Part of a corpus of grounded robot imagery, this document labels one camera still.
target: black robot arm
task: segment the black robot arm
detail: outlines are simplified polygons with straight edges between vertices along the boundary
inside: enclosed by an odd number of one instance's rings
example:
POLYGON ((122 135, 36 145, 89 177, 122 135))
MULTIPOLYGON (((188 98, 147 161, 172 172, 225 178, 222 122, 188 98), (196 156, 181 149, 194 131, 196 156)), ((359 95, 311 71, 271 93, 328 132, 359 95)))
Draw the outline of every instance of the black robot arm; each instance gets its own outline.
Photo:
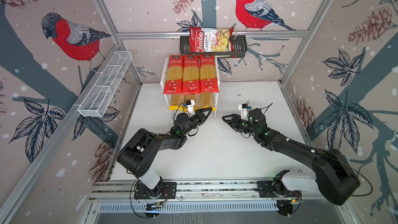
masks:
POLYGON ((360 185, 354 171, 342 165, 347 161, 341 152, 310 147, 268 128, 266 118, 258 108, 248 113, 247 121, 238 114, 223 116, 222 120, 236 132, 253 135, 262 147, 283 153, 311 168, 319 191, 336 205, 342 205, 360 185))
POLYGON ((186 113, 177 115, 174 126, 168 133, 157 134, 145 129, 138 130, 117 154, 116 160, 140 179, 148 194, 157 197, 162 190, 162 178, 151 168, 160 150, 181 148, 187 140, 186 134, 202 125, 209 117, 211 107, 195 111, 192 117, 186 113))

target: red bird illustration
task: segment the red bird illustration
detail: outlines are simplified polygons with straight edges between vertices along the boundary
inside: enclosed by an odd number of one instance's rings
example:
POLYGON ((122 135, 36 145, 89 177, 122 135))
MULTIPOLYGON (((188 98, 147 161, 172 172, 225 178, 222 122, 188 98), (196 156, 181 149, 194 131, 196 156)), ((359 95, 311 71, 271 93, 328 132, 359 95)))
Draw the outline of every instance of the red bird illustration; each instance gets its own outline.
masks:
POLYGON ((276 15, 270 3, 265 0, 236 0, 236 17, 248 28, 262 30, 265 26, 279 25, 288 30, 295 30, 285 24, 276 15))
POLYGON ((70 58, 90 62, 90 69, 86 71, 86 75, 90 71, 95 72, 91 69, 91 59, 100 52, 101 42, 111 36, 85 24, 70 22, 53 12, 43 17, 41 27, 46 38, 52 37, 70 58))

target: chips bag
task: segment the chips bag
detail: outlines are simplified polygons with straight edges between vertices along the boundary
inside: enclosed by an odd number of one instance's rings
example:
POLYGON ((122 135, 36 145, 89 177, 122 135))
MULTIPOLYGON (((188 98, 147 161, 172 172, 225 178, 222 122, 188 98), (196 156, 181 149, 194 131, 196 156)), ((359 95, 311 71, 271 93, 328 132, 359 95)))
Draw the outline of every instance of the chips bag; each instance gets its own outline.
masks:
POLYGON ((234 28, 189 28, 191 52, 226 52, 234 51, 229 38, 234 28))

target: white shelf rack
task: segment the white shelf rack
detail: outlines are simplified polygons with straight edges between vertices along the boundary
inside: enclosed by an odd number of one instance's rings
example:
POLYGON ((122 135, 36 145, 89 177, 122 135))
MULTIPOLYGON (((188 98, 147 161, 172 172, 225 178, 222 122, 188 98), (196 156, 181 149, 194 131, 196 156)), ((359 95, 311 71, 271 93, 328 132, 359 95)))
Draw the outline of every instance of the white shelf rack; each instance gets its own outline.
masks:
POLYGON ((129 51, 117 51, 101 72, 97 82, 80 105, 84 117, 102 117, 127 71, 132 57, 129 51))
MULTIPOLYGON (((215 66, 216 66, 216 74, 217 74, 217 85, 218 85, 218 91, 220 91, 220 73, 218 72, 218 60, 217 57, 214 57, 214 62, 215 62, 215 66)), ((166 79, 166 73, 167 73, 167 65, 169 64, 169 57, 166 58, 166 60, 164 61, 164 66, 163 66, 163 73, 162 73, 162 78, 160 79, 160 86, 162 87, 162 93, 164 91, 164 85, 165 85, 165 79, 166 79)), ((215 95, 215 105, 214 108, 216 109, 216 111, 213 111, 214 113, 214 119, 216 118, 217 115, 217 102, 218 102, 218 93, 214 93, 215 95)), ((165 94, 164 95, 164 99, 166 100, 166 105, 167 105, 167 109, 169 109, 170 107, 170 99, 171 99, 171 95, 165 94)))

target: leaf illustration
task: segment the leaf illustration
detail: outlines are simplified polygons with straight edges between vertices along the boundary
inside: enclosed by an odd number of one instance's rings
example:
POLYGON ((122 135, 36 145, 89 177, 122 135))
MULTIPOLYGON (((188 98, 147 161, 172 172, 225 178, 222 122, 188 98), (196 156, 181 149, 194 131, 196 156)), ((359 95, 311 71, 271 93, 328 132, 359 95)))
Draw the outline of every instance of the leaf illustration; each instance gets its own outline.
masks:
POLYGON ((333 79, 338 79, 338 78, 343 77, 347 72, 348 72, 348 70, 346 70, 346 69, 335 69, 335 70, 333 70, 333 72, 330 73, 330 75, 328 77, 331 77, 333 79))
POLYGON ((352 59, 349 67, 350 69, 354 69, 358 66, 358 64, 361 62, 362 57, 364 56, 364 54, 360 54, 357 55, 356 57, 354 57, 354 59, 352 59))
POLYGON ((22 120, 17 126, 14 137, 11 139, 11 141, 29 135, 39 122, 41 122, 41 115, 33 115, 22 120))
POLYGON ((50 116, 55 119, 64 119, 64 117, 65 117, 64 112, 57 107, 51 108, 49 113, 50 113, 50 116))
POLYGON ((36 158, 37 154, 41 151, 44 140, 43 122, 41 121, 41 118, 38 119, 39 121, 37 122, 37 125, 35 125, 31 133, 29 133, 25 144, 26 156, 31 163, 36 158))
POLYGON ((359 132, 357 124, 353 117, 351 117, 348 113, 343 114, 343 134, 345 139, 351 145, 355 152, 358 150, 359 143, 359 132))
POLYGON ((231 65, 229 65, 229 62, 226 60, 225 57, 218 57, 217 61, 218 61, 218 68, 221 71, 232 74, 231 65))
POLYGON ((322 62, 325 63, 326 66, 328 66, 330 68, 336 68, 336 69, 343 69, 344 68, 343 62, 341 62, 341 60, 339 58, 336 58, 336 57, 328 58, 328 59, 326 59, 326 60, 324 60, 322 62))
POLYGON ((87 127, 95 134, 104 134, 103 121, 99 117, 86 117, 87 127))
POLYGON ((340 117, 340 109, 330 107, 321 114, 321 121, 319 124, 329 126, 336 119, 340 117))
POLYGON ((351 73, 346 74, 346 75, 343 77, 343 79, 341 80, 340 86, 345 86, 345 85, 347 85, 348 83, 350 83, 351 80, 352 80, 352 74, 351 74, 351 73))
POLYGON ((325 96, 329 104, 335 108, 342 107, 341 100, 334 93, 328 92, 325 89, 325 96))
POLYGON ((341 135, 343 133, 343 128, 341 124, 341 120, 338 119, 331 124, 328 128, 328 147, 329 149, 334 148, 336 150, 340 149, 341 146, 341 135))
POLYGON ((76 124, 75 124, 75 129, 73 131, 73 139, 72 139, 72 141, 77 139, 78 137, 80 137, 80 135, 82 135, 82 133, 86 129, 87 118, 88 117, 83 117, 82 115, 79 115, 79 117, 77 118, 77 121, 76 121, 76 124))
POLYGON ((373 121, 368 111, 357 103, 351 103, 348 105, 348 114, 356 120, 367 124, 370 128, 373 128, 373 121))
POLYGON ((116 118, 119 113, 120 111, 117 111, 114 107, 108 107, 101 119, 103 122, 110 122, 116 118))
POLYGON ((348 64, 350 63, 349 54, 345 51, 339 49, 339 60, 344 65, 344 67, 349 68, 348 64))
POLYGON ((46 137, 51 137, 54 133, 55 129, 57 128, 57 123, 55 120, 50 116, 45 116, 44 118, 44 127, 45 127, 45 134, 46 137))
POLYGON ((198 18, 196 17, 196 14, 193 14, 193 15, 192 15, 191 21, 192 21, 192 25, 193 25, 194 27, 196 27, 196 26, 198 25, 198 18))
POLYGON ((40 115, 44 112, 44 108, 34 101, 28 101, 23 98, 23 102, 25 103, 26 109, 33 114, 40 115))

